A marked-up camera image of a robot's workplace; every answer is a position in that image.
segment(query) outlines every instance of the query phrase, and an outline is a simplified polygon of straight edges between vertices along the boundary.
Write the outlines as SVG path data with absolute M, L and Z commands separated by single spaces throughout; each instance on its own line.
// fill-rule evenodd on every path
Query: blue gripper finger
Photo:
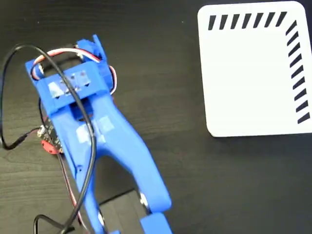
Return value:
M 109 95 L 90 97 L 94 123 L 98 129 L 99 151 L 110 155 L 129 171 L 152 213 L 170 208 L 171 199 L 153 158 L 133 127 L 120 113 Z

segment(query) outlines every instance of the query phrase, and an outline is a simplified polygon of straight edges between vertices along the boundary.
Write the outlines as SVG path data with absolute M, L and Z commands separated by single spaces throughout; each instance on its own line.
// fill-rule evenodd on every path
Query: blue 3d-printed part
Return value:
M 151 212 L 141 220 L 144 232 L 171 234 L 168 222 L 162 214 L 171 206 L 169 193 L 145 143 L 113 103 L 110 95 L 113 87 L 112 74 L 98 37 L 93 35 L 93 39 L 94 42 L 82 39 L 77 45 L 101 58 L 101 62 L 96 63 L 84 57 L 82 64 L 67 69 L 64 73 L 76 88 L 86 111 L 92 114 L 91 121 L 97 137 L 97 159 L 110 155 L 136 180 Z M 34 60 L 31 60 L 25 64 L 30 78 L 33 63 Z M 82 118 L 80 111 L 58 74 L 31 80 L 53 122 L 69 168 L 81 191 L 90 161 L 91 142 L 85 123 L 79 121 Z M 94 186 L 93 172 L 84 205 L 94 232 L 104 234 L 106 232 L 98 215 Z

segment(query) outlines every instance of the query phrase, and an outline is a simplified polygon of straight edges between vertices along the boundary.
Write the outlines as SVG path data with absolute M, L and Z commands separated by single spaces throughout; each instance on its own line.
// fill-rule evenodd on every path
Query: cable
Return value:
M 88 57 L 89 59 L 91 59 L 94 62 L 100 62 L 100 58 L 96 57 L 95 55 L 91 54 L 89 51 L 83 50 L 83 49 L 77 49 L 77 48 L 59 48 L 59 49 L 55 49 L 55 50 L 50 50 L 49 52 L 47 52 L 48 55 L 50 56 L 55 56 L 55 55 L 59 55 L 65 52 L 73 52 L 76 53 L 78 56 L 79 55 L 84 55 L 86 57 Z M 39 62 L 43 61 L 45 59 L 44 56 L 39 56 L 35 59 L 34 61 L 34 65 L 38 64 Z M 31 71 L 32 77 L 36 80 L 39 80 L 40 78 L 37 76 L 36 71 L 34 69 L 32 69 Z
M 43 113 L 42 113 L 41 99 L 40 98 L 39 98 L 39 101 L 38 101 L 38 109 L 39 109 L 39 116 L 40 116 L 41 124 L 45 128 L 45 123 L 44 123 L 44 117 L 43 117 Z M 62 171 L 62 174 L 63 174 L 63 178 L 64 178 L 64 181 L 65 181 L 65 185 L 66 185 L 66 189 L 67 189 L 68 195 L 70 197 L 70 200 L 72 201 L 73 206 L 76 206 L 76 204 L 77 204 L 76 198 L 75 198 L 75 195 L 73 193 L 73 190 L 72 190 L 72 187 L 71 187 L 71 184 L 70 184 L 70 181 L 69 181 L 66 169 L 65 169 L 65 165 L 64 165 L 64 162 L 63 162 L 63 157 L 62 157 L 62 155 L 59 152 L 57 153 L 57 156 L 58 156 L 58 161 L 59 161 L 59 164 L 60 164 L 60 167 L 61 167 L 61 171 Z M 84 223 L 84 221 L 82 219 L 82 216 L 81 216 L 80 212 L 78 212 L 78 223 L 79 223 L 79 225 L 81 225 L 86 230 L 87 234 L 90 233 L 88 228 L 87 228 L 87 226 L 85 225 L 85 223 Z
M 3 86 L 4 86 L 4 81 L 5 81 L 5 74 L 6 74 L 6 70 L 8 67 L 8 64 L 10 63 L 13 55 L 23 49 L 23 48 L 30 48 L 33 50 L 36 50 L 37 52 L 39 52 L 41 55 L 43 55 L 53 66 L 53 68 L 56 70 L 56 72 L 61 76 L 62 81 L 64 82 L 64 84 L 66 85 L 66 87 L 68 88 L 68 91 L 71 93 L 71 95 L 73 96 L 78 108 L 80 109 L 82 116 L 83 116 L 83 120 L 86 122 L 86 126 L 89 132 L 89 136 L 91 139 L 91 156 L 90 156 L 90 162 L 88 165 L 88 169 L 87 169 L 87 173 L 86 173 L 86 177 L 85 177 L 85 181 L 83 183 L 81 192 L 80 192 L 80 196 L 79 199 L 77 201 L 76 206 L 74 207 L 74 209 L 72 210 L 72 213 L 70 215 L 70 217 L 67 219 L 66 223 L 64 224 L 62 230 L 60 231 L 61 234 L 65 234 L 68 229 L 70 228 L 70 226 L 72 225 L 73 221 L 75 220 L 81 206 L 84 200 L 84 197 L 86 195 L 88 186 L 89 186 L 89 182 L 91 179 L 91 175 L 93 172 L 93 168 L 94 168 L 94 162 L 96 159 L 96 147 L 97 147 L 97 141 L 96 141 L 96 135 L 94 133 L 94 129 L 91 123 L 91 120 L 78 96 L 78 94 L 76 93 L 76 91 L 74 90 L 73 86 L 71 85 L 71 83 L 67 80 L 64 72 L 58 67 L 58 65 L 52 60 L 52 58 L 46 53 L 44 52 L 42 49 L 40 49 L 39 47 L 36 47 L 34 45 L 31 44 L 18 44 L 16 46 L 14 46 L 11 51 L 8 53 L 6 60 L 3 63 L 3 70 L 2 70 L 2 79 L 0 81 L 0 89 L 1 89 L 1 96 L 0 98 L 2 99 L 2 95 L 3 95 Z M 2 102 L 1 102 L 1 119 L 0 119 L 0 133 L 2 133 Z M 2 145 L 3 143 L 3 134 L 1 134 L 1 142 Z
M 89 51 L 83 50 L 83 49 L 77 49 L 77 48 L 59 48 L 59 49 L 55 49 L 55 50 L 50 50 L 49 52 L 47 52 L 48 55 L 50 55 L 51 57 L 65 53 L 65 52 L 73 52 L 73 53 L 77 53 L 77 55 L 84 55 L 86 57 L 88 57 L 89 59 L 93 60 L 94 62 L 100 62 L 100 59 L 98 57 L 96 57 L 95 55 L 91 54 Z M 38 75 L 36 74 L 36 71 L 34 69 L 34 67 L 41 61 L 43 61 L 45 58 L 44 56 L 39 56 L 35 59 L 34 64 L 33 64 L 33 68 L 31 69 L 31 75 L 34 79 L 39 80 L 40 78 L 38 77 Z M 117 89 L 117 73 L 116 70 L 112 67 L 109 66 L 110 71 L 112 73 L 112 77 L 113 77 L 113 88 L 110 91 L 110 94 L 113 95 L 113 93 L 116 91 Z

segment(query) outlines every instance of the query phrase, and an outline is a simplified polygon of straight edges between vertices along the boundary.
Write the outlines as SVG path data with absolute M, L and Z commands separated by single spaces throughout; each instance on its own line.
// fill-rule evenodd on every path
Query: wood grain surface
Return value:
M 205 126 L 197 12 L 229 0 L 10 0 L 0 6 L 0 55 L 18 42 L 44 49 L 99 35 L 118 73 L 115 101 L 145 140 L 170 191 L 175 234 L 312 233 L 312 137 L 215 139 Z M 312 4 L 303 2 L 310 18 Z M 37 93 L 22 51 L 4 91 L 8 141 L 39 125 Z M 131 179 L 97 164 L 100 202 Z M 0 151 L 0 233 L 31 234 L 45 214 L 71 211 L 58 161 L 36 136 Z M 41 233 L 57 233 L 40 225 Z

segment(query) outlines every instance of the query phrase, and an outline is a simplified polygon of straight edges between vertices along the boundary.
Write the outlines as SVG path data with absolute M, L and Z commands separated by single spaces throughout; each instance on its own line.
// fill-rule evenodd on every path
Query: black cable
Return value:
M 41 55 L 43 55 L 45 57 L 45 59 L 47 59 L 51 65 L 53 66 L 53 68 L 56 70 L 56 72 L 60 75 L 62 81 L 64 82 L 64 84 L 66 85 L 66 87 L 68 88 L 69 92 L 71 93 L 71 95 L 73 96 L 78 108 L 80 109 L 81 113 L 82 113 L 82 116 L 83 116 L 83 120 L 86 122 L 86 126 L 87 126 L 87 129 L 88 129 L 88 132 L 89 132 L 89 135 L 90 135 L 90 139 L 91 139 L 91 157 L 90 157 L 90 162 L 89 162 L 89 165 L 88 165 L 88 169 L 87 169 L 87 173 L 86 173 L 86 177 L 85 177 L 85 180 L 84 180 L 84 183 L 83 183 L 83 186 L 82 186 L 82 189 L 81 189 L 81 192 L 80 192 L 80 196 L 79 196 L 79 199 L 77 201 L 77 204 L 76 206 L 74 207 L 70 217 L 67 219 L 67 221 L 65 222 L 62 230 L 60 231 L 61 234 L 65 234 L 68 229 L 70 228 L 70 226 L 72 225 L 73 221 L 75 220 L 81 206 L 82 206 L 82 203 L 84 201 L 84 198 L 85 198 L 85 195 L 86 195 L 86 192 L 87 192 L 87 189 L 88 189 L 88 186 L 89 186 L 89 182 L 90 182 L 90 179 L 91 179 L 91 175 L 92 175 L 92 172 L 93 172 L 93 168 L 94 168 L 94 162 L 95 162 L 95 159 L 96 159 L 96 148 L 97 148 L 97 141 L 96 141 L 96 135 L 94 133 L 94 129 L 92 127 L 92 123 L 91 123 L 91 120 L 89 118 L 89 115 L 87 114 L 78 94 L 76 93 L 76 91 L 74 90 L 73 86 L 71 85 L 71 83 L 67 80 L 64 72 L 58 67 L 58 65 L 53 61 L 53 59 L 46 53 L 44 52 L 42 49 L 34 46 L 34 45 L 31 45 L 31 44 L 19 44 L 19 45 L 16 45 L 14 46 L 11 51 L 8 53 L 4 63 L 3 63 L 3 69 L 2 69 L 2 78 L 1 78 L 1 81 L 0 81 L 0 98 L 2 99 L 2 95 L 3 95 L 3 86 L 4 86 L 4 79 L 5 79 L 5 74 L 6 74 L 6 70 L 7 70 L 7 67 L 8 67 L 8 64 L 10 63 L 13 55 L 23 49 L 23 48 L 30 48 L 30 49 L 33 49 L 33 50 L 36 50 L 37 52 L 39 52 Z M 0 133 L 2 133 L 2 102 L 0 104 L 0 109 L 1 109 L 1 115 L 0 115 Z M 2 145 L 5 144 L 5 142 L 3 141 L 3 139 L 1 138 L 1 143 Z
M 59 229 L 62 229 L 64 226 L 58 222 L 55 222 L 53 219 L 50 219 L 48 216 L 45 216 L 43 214 L 39 214 L 36 216 L 35 220 L 34 220 L 34 234 L 38 234 L 38 222 L 40 219 L 43 219 L 44 221 L 50 223 L 52 226 L 57 227 Z M 73 226 L 68 228 L 67 233 L 70 233 L 72 231 L 74 231 L 75 228 Z

